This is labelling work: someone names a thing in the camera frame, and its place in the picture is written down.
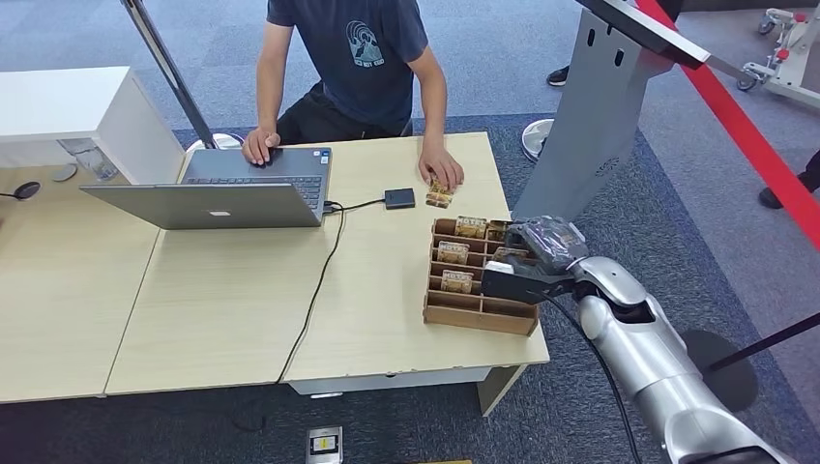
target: black pole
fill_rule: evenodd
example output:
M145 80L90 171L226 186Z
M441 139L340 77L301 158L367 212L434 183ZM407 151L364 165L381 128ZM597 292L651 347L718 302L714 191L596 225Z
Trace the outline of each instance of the black pole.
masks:
M733 355L729 355L720 361L713 362L706 369L711 372L721 370L730 364L742 361L748 358L749 356L760 353L763 350L768 350L769 348L777 345L778 343L785 341L797 334L801 334L809 329L817 327L818 325L820 325L820 312L814 314L813 316L808 316L806 319L798 322L797 324L791 325L778 333L771 334L756 343L752 343L748 347L738 351Z
M171 86L171 90L173 90L183 111L185 111L186 116L188 116L193 129L199 135L199 139L202 140L205 148L217 148L214 135L211 133L211 130L208 129L208 125L205 123L202 113L199 112L196 102L193 101L193 98L190 96L188 87L185 85L185 81L182 80L182 76L180 76L177 65L168 53L168 49L165 48L165 44L162 42L157 28L151 21L151 17L149 17L148 12L145 11L142 0L121 0L121 2L123 6L126 7L133 21L133 25L136 26L139 35L142 36L142 40L145 41L151 54L154 55L154 59L160 66L162 74L165 75L165 80L167 80L168 85Z

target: gray carpet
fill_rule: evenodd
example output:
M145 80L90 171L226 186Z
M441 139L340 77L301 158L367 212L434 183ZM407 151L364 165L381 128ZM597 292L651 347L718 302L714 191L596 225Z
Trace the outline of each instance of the gray carpet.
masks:
M580 6L574 0L418 0L430 43L448 79L450 116L555 111L561 92L544 77L567 64ZM255 60L265 0L144 0L213 127L255 124ZM697 44L741 66L774 49L756 32L761 11L682 14ZM820 88L815 46L804 85ZM188 129L128 15L117 0L0 0L0 72L132 66L165 122ZM294 37L283 107L318 76ZM795 170L820 146L820 112L765 89L732 96ZM414 116L421 116L416 93ZM652 79L641 129L700 235L762 334L818 310L820 253L784 212L760 208L759 176L680 70ZM796 395L820 427L820 343L805 333L773 350Z
M514 205L532 168L520 155L518 137L541 117L449 118L448 131L489 131ZM247 128L225 131L244 134ZM194 139L189 130L178 136L183 144ZM706 329L739 344L757 339L649 144L640 133L635 143L633 162L577 222L591 248L631 270L678 330ZM304 460L308 428L338 423L345 427L345 462L352 463L629 463L617 409L595 359L555 311L542 312L542 325L551 362L528 369L488 420L480 417L472 385L323 400L268 386L10 404L0 406L2 462L291 464ZM754 366L761 394L742 419L800 462L815 462L817 433L773 357L758 355ZM644 462L661 462L628 408ZM242 432L231 423L254 426L260 415L267 417L261 432Z

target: black external device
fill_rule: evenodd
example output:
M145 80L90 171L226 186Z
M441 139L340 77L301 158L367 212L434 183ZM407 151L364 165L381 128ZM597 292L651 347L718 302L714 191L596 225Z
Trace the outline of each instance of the black external device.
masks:
M388 210L400 210L402 208L415 208L416 195L412 188L399 188L395 190L385 190L385 208Z

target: black round base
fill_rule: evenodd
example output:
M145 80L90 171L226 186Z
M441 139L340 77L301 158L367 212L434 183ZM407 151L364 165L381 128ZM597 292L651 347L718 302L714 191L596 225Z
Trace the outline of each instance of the black round base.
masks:
M687 345L689 357L703 374L706 386L729 411L743 411L754 403L757 376L748 360L735 362L717 372L708 370L715 361L738 351L732 342L706 331L687 331L681 333L681 338Z
M15 189L15 198L18 200L27 200L40 191L39 182L26 182L22 186Z

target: laptop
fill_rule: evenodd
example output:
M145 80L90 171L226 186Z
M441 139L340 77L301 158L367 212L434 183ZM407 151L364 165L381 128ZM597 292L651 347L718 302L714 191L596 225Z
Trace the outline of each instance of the laptop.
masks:
M283 148L254 166L240 150L198 150L181 184L80 189L165 230L318 227L330 159L329 148Z

